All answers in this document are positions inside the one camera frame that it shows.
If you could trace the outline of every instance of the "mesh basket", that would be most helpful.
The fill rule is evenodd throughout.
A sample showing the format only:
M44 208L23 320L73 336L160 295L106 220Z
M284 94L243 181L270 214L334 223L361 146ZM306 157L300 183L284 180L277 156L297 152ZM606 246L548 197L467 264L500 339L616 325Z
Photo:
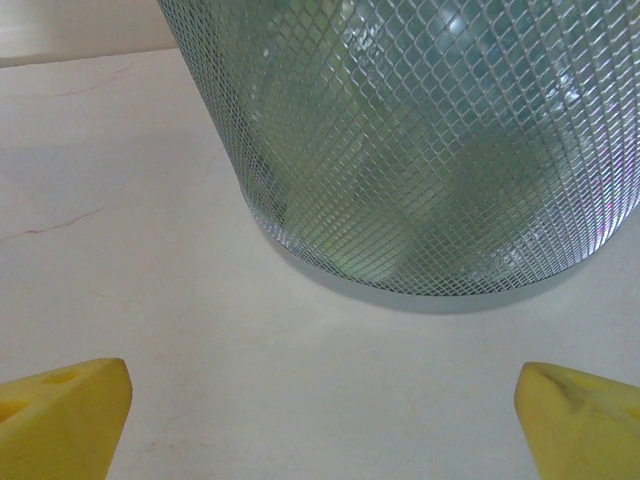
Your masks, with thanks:
M518 287L638 203L640 2L159 3L255 218L336 275Z

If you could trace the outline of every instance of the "cylindrical container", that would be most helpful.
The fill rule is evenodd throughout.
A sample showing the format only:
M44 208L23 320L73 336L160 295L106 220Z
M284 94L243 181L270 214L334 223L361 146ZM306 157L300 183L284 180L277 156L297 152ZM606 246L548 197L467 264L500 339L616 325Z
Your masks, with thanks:
M255 218L336 275L518 287L638 203L636 1L159 3Z

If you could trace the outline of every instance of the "white surface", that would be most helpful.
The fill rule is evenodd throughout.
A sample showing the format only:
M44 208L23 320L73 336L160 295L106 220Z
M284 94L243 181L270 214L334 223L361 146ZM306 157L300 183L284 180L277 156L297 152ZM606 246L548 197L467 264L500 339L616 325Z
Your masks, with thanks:
M173 45L156 0L0 0L0 67Z
M383 294L266 240L176 51L0 91L0 381L123 357L111 480L534 480L525 361L640 384L638 216L534 287Z

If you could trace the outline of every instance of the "white wall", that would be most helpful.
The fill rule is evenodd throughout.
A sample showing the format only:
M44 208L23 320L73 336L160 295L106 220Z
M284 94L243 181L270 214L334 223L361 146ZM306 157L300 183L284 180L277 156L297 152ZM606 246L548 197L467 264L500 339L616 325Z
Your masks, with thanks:
M0 67L173 45L156 0L0 0Z

